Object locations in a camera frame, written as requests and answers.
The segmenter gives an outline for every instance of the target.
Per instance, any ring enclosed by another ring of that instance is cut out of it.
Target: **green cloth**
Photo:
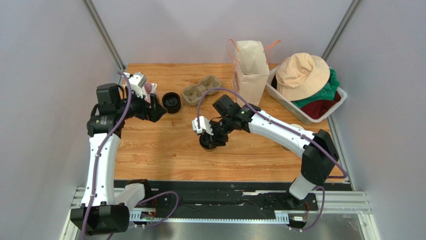
[[[314,101],[318,101],[318,100],[333,101],[335,99],[336,91],[339,85],[340,85],[340,82],[337,80],[336,71],[330,67],[330,78],[328,79],[328,82],[325,84],[325,86],[321,90],[319,90],[317,93],[315,93],[314,95],[308,98],[292,101],[292,103],[296,105],[296,107],[301,109],[303,108],[303,106],[310,104]]]

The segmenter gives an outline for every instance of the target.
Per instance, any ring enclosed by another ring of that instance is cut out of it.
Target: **hat brim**
[[[311,55],[315,68],[307,77],[305,84],[298,88],[286,88],[280,84],[277,85],[276,90],[280,92],[286,99],[290,101],[297,101],[309,98],[310,96],[319,92],[329,81],[330,68],[319,56]]]

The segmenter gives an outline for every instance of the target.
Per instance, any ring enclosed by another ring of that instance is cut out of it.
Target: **black cup lid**
[[[177,113],[181,109],[181,97],[176,92],[168,92],[162,97],[162,105],[169,114]]]

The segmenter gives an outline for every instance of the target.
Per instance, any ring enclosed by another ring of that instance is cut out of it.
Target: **wooden tabletop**
[[[217,76],[223,87],[232,89],[232,64],[129,64],[126,72],[141,72],[148,82],[158,84],[160,101],[168,92],[178,93],[182,108],[177,113],[165,114],[156,123],[135,117],[125,121],[116,156],[116,179],[282,182],[293,181],[300,173],[301,159],[297,155],[253,133],[235,130],[229,134],[226,146],[210,153],[200,146],[191,124],[197,115],[197,106],[187,105],[182,91],[208,75]],[[218,117],[212,103],[223,94],[228,93],[220,91],[207,96],[200,114],[209,119]],[[281,121],[301,125],[306,130],[329,131],[327,120],[303,124],[266,90],[259,107]],[[335,167],[332,175],[341,173]]]

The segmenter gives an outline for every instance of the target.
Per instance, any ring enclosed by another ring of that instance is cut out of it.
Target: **plastic basket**
[[[318,119],[313,119],[310,116],[308,116],[306,113],[304,113],[300,108],[295,106],[291,101],[289,101],[287,98],[285,98],[283,95],[281,95],[280,92],[278,92],[275,88],[271,86],[272,79],[275,77],[275,73],[277,72],[277,69],[280,67],[280,65],[276,66],[274,69],[272,69],[269,73],[269,76],[267,78],[266,82],[266,89],[267,93],[271,95],[275,100],[277,100],[281,105],[283,105],[286,109],[290,111],[290,113],[294,114],[300,121],[302,121],[304,124],[311,124],[311,123],[319,123],[322,120],[326,119],[330,114],[332,114],[340,105],[342,105],[343,101],[348,96],[345,91],[343,91],[340,87],[337,88],[337,92],[341,96],[341,100],[334,104],[324,115],[322,115]]]

